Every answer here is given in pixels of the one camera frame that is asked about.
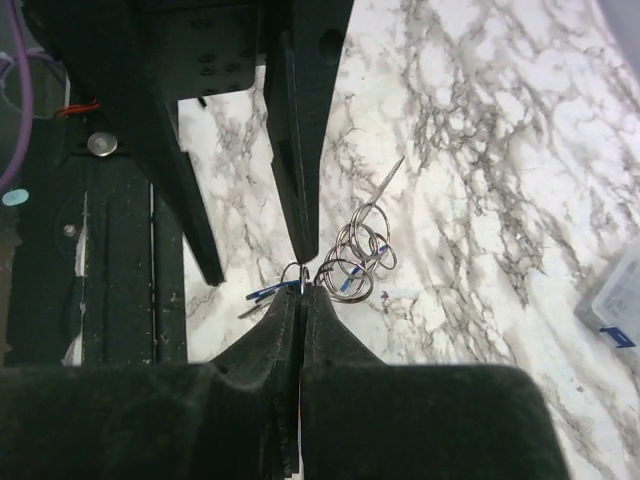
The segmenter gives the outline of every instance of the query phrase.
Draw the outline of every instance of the white marble countertop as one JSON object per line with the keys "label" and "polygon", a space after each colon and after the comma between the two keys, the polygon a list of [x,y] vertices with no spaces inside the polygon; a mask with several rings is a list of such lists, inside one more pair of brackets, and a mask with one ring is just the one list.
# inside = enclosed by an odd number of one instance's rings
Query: white marble countertop
{"label": "white marble countertop", "polygon": [[[205,285],[185,249],[194,362],[256,323],[244,296],[294,260],[262,75],[181,104],[227,278]],[[399,266],[343,322],[390,363],[524,369],[580,480],[640,478],[637,377],[573,313],[638,235],[638,92],[591,1],[356,0],[322,160],[325,252],[406,155],[381,200]]]}

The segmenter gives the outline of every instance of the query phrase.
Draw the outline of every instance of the wire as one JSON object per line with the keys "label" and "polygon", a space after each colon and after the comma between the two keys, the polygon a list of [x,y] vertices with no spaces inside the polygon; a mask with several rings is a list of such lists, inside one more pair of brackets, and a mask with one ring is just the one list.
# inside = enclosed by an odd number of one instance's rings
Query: wire
{"label": "wire", "polygon": [[22,93],[22,116],[20,120],[20,133],[18,141],[13,152],[13,156],[9,161],[7,169],[0,177],[0,195],[4,194],[10,187],[11,182],[20,171],[22,162],[29,148],[29,140],[31,139],[31,129],[33,127],[33,90],[31,86],[31,70],[29,68],[29,59],[27,57],[27,49],[18,20],[18,11],[16,10],[15,0],[6,0],[7,10],[9,14],[9,24],[13,33],[13,42],[15,44],[16,57],[18,59],[18,70],[20,72],[20,88]]}
{"label": "wire", "polygon": [[[41,48],[30,48],[29,50],[27,50],[27,57],[44,62],[51,72],[51,75],[53,75],[58,83],[60,83],[60,85],[64,87],[64,73],[59,71],[64,70],[64,65],[62,64],[62,62],[59,62],[53,57],[47,55]],[[11,69],[11,67],[13,67],[16,63],[18,63],[17,57],[10,57],[4,52],[0,53],[0,82],[4,79],[4,76],[7,74],[9,69]]]}
{"label": "wire", "polygon": [[92,112],[100,108],[100,104],[97,99],[93,99],[91,103],[84,105],[69,105],[67,107],[60,107],[53,112],[54,117],[65,118],[69,115],[76,115],[79,113]]}

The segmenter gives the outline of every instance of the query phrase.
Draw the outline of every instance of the hole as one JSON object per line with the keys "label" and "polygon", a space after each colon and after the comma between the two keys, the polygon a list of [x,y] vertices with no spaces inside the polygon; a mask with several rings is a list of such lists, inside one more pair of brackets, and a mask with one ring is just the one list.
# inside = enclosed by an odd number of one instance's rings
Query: hole
{"label": "hole", "polygon": [[191,26],[196,30],[206,30],[213,27],[213,19],[207,17],[196,18],[191,21]]}
{"label": "hole", "polygon": [[344,36],[335,28],[330,28],[320,37],[320,58],[325,65],[336,65],[340,61]]}
{"label": "hole", "polygon": [[213,75],[214,73],[216,73],[216,69],[214,67],[202,67],[200,69],[200,75],[205,77],[209,75]]}
{"label": "hole", "polygon": [[240,70],[240,64],[238,62],[233,62],[227,65],[227,72],[237,72]]}
{"label": "hole", "polygon": [[200,63],[211,63],[216,59],[216,56],[213,53],[205,53],[204,55],[200,55],[198,57],[198,61]]}

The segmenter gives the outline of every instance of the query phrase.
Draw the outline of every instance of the blue tip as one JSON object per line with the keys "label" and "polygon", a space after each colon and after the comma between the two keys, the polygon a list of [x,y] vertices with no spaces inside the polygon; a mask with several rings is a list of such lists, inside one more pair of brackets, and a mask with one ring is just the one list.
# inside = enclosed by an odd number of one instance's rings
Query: blue tip
{"label": "blue tip", "polygon": [[2,204],[7,207],[17,207],[29,200],[29,192],[24,188],[11,190],[2,196]]}

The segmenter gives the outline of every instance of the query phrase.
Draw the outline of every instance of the screw head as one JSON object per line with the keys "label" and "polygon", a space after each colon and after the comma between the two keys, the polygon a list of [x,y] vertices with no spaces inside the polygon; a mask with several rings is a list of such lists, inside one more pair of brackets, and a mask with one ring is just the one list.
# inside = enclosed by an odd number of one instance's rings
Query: screw head
{"label": "screw head", "polygon": [[67,224],[64,226],[64,228],[62,229],[62,232],[64,233],[65,237],[73,237],[76,234],[76,231],[78,229],[76,228],[75,225],[72,224]]}
{"label": "screw head", "polygon": [[108,157],[118,148],[118,139],[106,132],[96,132],[87,140],[87,148],[96,157]]}

